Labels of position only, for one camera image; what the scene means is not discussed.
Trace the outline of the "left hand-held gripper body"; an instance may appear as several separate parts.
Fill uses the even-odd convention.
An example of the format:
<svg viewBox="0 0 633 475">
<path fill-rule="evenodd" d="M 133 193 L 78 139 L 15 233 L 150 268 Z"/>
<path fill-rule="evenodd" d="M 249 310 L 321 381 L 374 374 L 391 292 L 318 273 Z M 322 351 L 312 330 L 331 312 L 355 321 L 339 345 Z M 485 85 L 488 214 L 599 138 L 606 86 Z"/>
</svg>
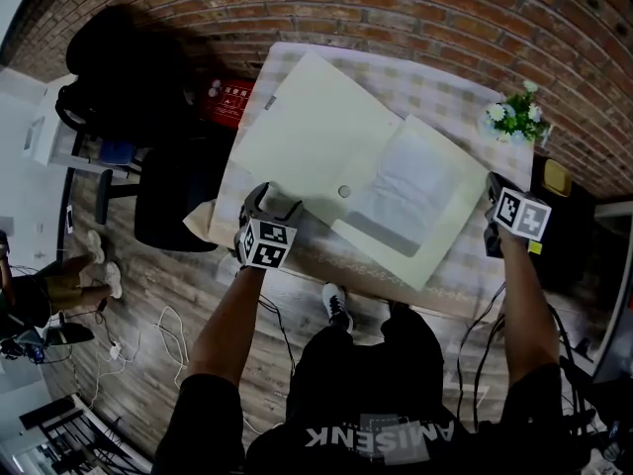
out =
<svg viewBox="0 0 633 475">
<path fill-rule="evenodd" d="M 233 238 L 234 253 L 242 266 L 278 269 L 285 262 L 297 234 L 284 218 L 260 211 L 239 213 L 239 229 Z"/>
</svg>

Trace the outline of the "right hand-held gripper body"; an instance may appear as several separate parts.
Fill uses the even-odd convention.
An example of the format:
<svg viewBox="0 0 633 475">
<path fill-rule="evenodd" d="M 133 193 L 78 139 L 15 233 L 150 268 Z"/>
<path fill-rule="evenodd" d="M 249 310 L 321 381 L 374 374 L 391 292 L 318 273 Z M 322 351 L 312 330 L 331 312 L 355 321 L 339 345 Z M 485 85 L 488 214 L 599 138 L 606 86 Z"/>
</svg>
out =
<svg viewBox="0 0 633 475">
<path fill-rule="evenodd" d="M 541 240 L 551 215 L 551 207 L 496 172 L 487 177 L 487 195 L 491 207 L 486 211 L 484 231 L 486 255 L 502 258 L 499 228 L 527 241 L 529 251 L 539 254 Z"/>
</svg>

